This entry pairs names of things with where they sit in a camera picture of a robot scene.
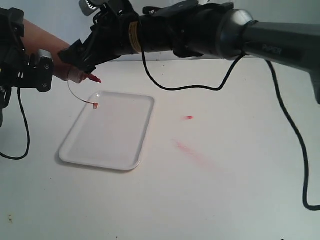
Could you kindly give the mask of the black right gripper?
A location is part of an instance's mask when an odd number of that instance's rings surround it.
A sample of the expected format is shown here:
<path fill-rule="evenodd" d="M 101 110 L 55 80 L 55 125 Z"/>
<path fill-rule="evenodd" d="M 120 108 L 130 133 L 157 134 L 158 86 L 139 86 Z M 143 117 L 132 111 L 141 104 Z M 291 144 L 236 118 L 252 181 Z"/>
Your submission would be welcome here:
<path fill-rule="evenodd" d="M 103 6 L 94 12 L 91 34 L 82 43 L 80 39 L 58 52 L 59 59 L 78 70 L 91 74 L 97 65 L 115 60 L 123 55 L 140 53 L 138 38 L 139 15 L 131 4 L 115 14 Z"/>

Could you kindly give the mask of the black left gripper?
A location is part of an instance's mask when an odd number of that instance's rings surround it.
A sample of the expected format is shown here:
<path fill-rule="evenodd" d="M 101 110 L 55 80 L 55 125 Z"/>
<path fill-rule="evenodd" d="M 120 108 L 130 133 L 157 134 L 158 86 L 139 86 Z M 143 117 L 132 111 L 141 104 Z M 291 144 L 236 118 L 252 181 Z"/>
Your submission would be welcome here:
<path fill-rule="evenodd" d="M 26 66 L 24 12 L 17 8 L 0 9 L 0 84 L 21 87 Z"/>

